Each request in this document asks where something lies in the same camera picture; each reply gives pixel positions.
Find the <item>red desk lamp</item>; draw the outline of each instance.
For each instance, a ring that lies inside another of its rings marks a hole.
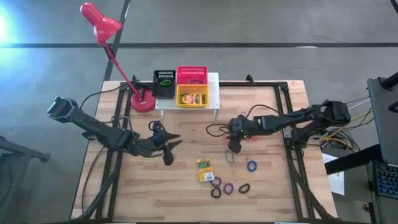
[[[156,99],[152,96],[152,90],[144,90],[144,97],[141,97],[140,93],[134,88],[130,80],[120,68],[118,61],[115,59],[112,50],[106,41],[113,36],[119,29],[122,28],[123,24],[117,20],[105,17],[98,8],[92,3],[84,3],[80,12],[94,27],[94,36],[99,45],[105,46],[105,50],[108,53],[111,61],[118,68],[119,72],[122,74],[123,78],[127,81],[133,91],[133,96],[131,97],[131,106],[138,112],[145,113],[151,111],[155,108]]]

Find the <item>white pegboard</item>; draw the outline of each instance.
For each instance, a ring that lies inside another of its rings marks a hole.
[[[181,108],[177,106],[175,98],[171,100],[156,99],[155,110],[218,110],[220,108],[220,88],[218,83],[218,73],[207,73],[207,83],[209,84],[209,105],[205,108]]]

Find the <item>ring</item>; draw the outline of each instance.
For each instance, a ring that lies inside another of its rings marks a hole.
[[[221,178],[215,177],[214,180],[210,181],[211,186],[213,186],[213,187],[219,187],[219,186],[221,185],[221,183],[222,183]]]
[[[244,184],[238,189],[238,192],[241,194],[246,194],[249,192],[249,190],[250,190],[250,184]]]
[[[231,186],[231,190],[229,192],[226,191],[227,186]],[[226,183],[223,188],[224,193],[230,195],[234,192],[234,185],[232,183]]]
[[[170,86],[172,85],[172,81],[171,80],[163,80],[159,83],[160,86]]]
[[[234,154],[229,150],[225,150],[225,159],[230,163],[235,162]]]
[[[248,171],[249,172],[254,172],[254,171],[256,171],[256,169],[257,169],[257,162],[255,162],[255,161],[249,161],[248,162]]]
[[[211,196],[212,196],[213,198],[220,198],[220,197],[221,197],[221,189],[220,189],[219,187],[213,188],[213,189],[211,190]]]

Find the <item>wooden table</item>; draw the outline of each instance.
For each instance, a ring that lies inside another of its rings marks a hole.
[[[307,107],[304,82],[287,82],[294,110]],[[118,86],[119,82],[104,82],[103,90]],[[97,119],[111,119],[117,97],[118,91],[101,95]],[[227,123],[232,117],[248,112],[252,105],[258,103],[277,108],[274,90],[269,87],[221,87],[220,101],[217,123]],[[260,114],[274,112],[266,108],[256,108],[251,116]],[[133,128],[142,138],[151,135],[147,128],[149,121],[159,119],[155,111],[139,114],[131,110],[130,115]],[[145,159],[125,154],[114,222],[297,221],[281,132],[260,136],[255,141],[243,141],[241,153],[235,155],[235,163],[229,164],[224,157],[224,152],[228,149],[225,139],[211,137],[205,132],[206,126],[211,123],[214,123],[212,111],[166,111],[163,120],[166,130],[181,134],[180,139],[183,140],[172,151],[174,163],[164,166],[161,157]],[[100,149],[98,142],[89,143],[72,218],[81,214],[81,190],[88,169]],[[88,182],[85,206],[91,203],[99,191],[105,157],[106,150],[101,153]],[[236,190],[232,195],[223,194],[219,199],[212,198],[210,183],[199,183],[195,161],[205,157],[212,159],[216,176],[221,177],[223,182],[232,182],[235,185]],[[247,171],[246,164],[249,160],[257,162],[257,171]],[[308,146],[304,161],[311,191],[326,210],[336,216],[319,147]],[[237,188],[245,183],[251,184],[250,191],[247,194],[238,193]]]

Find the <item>lamp base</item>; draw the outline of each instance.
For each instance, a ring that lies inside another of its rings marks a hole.
[[[145,90],[143,99],[141,102],[137,101],[133,95],[131,97],[132,108],[140,113],[150,112],[155,109],[156,98],[152,96],[152,90]]]

